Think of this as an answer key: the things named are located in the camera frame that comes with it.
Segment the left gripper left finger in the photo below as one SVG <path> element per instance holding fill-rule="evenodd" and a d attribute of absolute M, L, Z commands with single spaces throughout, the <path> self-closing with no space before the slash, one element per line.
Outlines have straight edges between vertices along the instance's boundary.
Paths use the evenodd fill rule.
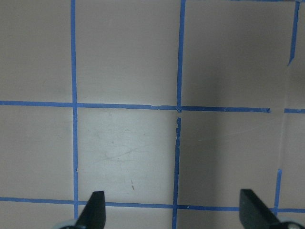
<path fill-rule="evenodd" d="M 104 191 L 94 191 L 73 229 L 103 229 L 105 227 Z"/>

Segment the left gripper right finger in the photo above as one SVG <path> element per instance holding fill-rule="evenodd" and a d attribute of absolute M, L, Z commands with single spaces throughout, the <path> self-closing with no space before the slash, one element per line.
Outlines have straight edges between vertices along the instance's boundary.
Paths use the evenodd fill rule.
<path fill-rule="evenodd" d="M 240 190 L 239 220 L 244 229 L 274 229 L 280 225 L 279 219 L 251 189 Z"/>

